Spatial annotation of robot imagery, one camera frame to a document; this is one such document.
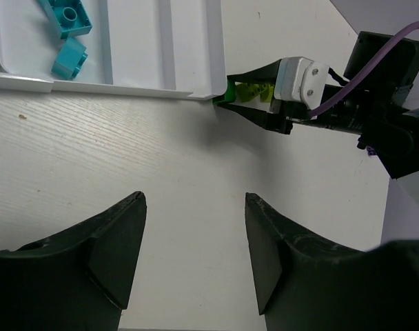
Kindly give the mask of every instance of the robotic arm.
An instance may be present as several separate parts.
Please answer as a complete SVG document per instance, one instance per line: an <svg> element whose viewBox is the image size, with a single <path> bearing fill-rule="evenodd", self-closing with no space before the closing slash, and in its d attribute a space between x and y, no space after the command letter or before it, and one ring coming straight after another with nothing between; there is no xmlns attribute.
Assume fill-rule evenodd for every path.
<svg viewBox="0 0 419 331"><path fill-rule="evenodd" d="M419 72L419 41L403 38L417 29L419 22L394 37L361 32L344 73L349 81L304 57L228 76L231 87L273 86L268 111L230 103L226 97L216 103L282 134L290 134L294 123L357 134L357 147L372 147L391 178L407 176L419 171L419 110L403 108ZM328 74L341 86L327 85Z"/></svg>

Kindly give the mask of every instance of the green block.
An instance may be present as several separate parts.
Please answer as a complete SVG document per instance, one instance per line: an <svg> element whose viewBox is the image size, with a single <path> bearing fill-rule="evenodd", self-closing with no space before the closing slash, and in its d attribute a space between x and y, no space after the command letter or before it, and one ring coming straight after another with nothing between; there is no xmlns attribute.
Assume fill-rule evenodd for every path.
<svg viewBox="0 0 419 331"><path fill-rule="evenodd" d="M270 103L273 96L274 96L274 85L267 84L266 90L264 90L263 93L260 94L260 101L265 102L265 103Z"/></svg>
<svg viewBox="0 0 419 331"><path fill-rule="evenodd" d="M236 91L241 102L248 102L262 94L266 88L267 84L242 83L236 86Z"/></svg>
<svg viewBox="0 0 419 331"><path fill-rule="evenodd" d="M220 103L231 103L235 102L236 100L236 82L235 81L228 81L227 89L224 95L219 97L215 97L212 99L212 103L214 105L218 105Z"/></svg>

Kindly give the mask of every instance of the cable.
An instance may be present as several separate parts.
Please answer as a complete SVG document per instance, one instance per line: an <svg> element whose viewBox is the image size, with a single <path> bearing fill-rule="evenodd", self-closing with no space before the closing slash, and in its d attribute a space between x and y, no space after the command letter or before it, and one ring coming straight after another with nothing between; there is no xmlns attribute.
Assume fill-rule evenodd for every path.
<svg viewBox="0 0 419 331"><path fill-rule="evenodd" d="M336 105L340 100L346 97L366 76L381 62L382 59L396 46L401 40L403 40L411 32L419 30L419 21L412 23L400 32L395 34L386 44L375 54L375 56L364 66L363 69L349 82L347 85L338 91L332 98L319 105L317 108L312 110L309 115L315 117L328 111L331 107Z"/></svg>
<svg viewBox="0 0 419 331"><path fill-rule="evenodd" d="M341 86L346 86L347 85L348 81L346 81L339 74L337 74L334 69L329 68L329 74L331 75L332 79L334 81L337 81L338 84L340 84Z"/></svg>

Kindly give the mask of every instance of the white wooden tabletop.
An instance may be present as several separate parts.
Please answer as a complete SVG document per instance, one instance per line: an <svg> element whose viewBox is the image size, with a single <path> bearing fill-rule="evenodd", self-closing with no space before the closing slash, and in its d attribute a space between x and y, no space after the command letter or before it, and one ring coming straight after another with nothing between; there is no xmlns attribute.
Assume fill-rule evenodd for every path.
<svg viewBox="0 0 419 331"><path fill-rule="evenodd" d="M229 74L305 56L342 72L356 40L329 0L223 1ZM379 243L388 176L357 136L265 132L210 102L0 91L0 250L133 191L148 214L122 328L263 330L244 196L331 240Z"/></svg>

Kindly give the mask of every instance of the white tray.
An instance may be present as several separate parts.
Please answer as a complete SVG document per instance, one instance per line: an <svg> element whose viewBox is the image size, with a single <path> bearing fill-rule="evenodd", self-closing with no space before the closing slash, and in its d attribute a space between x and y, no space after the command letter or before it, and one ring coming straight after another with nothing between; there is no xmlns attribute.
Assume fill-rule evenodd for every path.
<svg viewBox="0 0 419 331"><path fill-rule="evenodd" d="M83 0L93 23L74 81L37 0L0 0L0 88L210 99L226 90L220 0Z"/></svg>

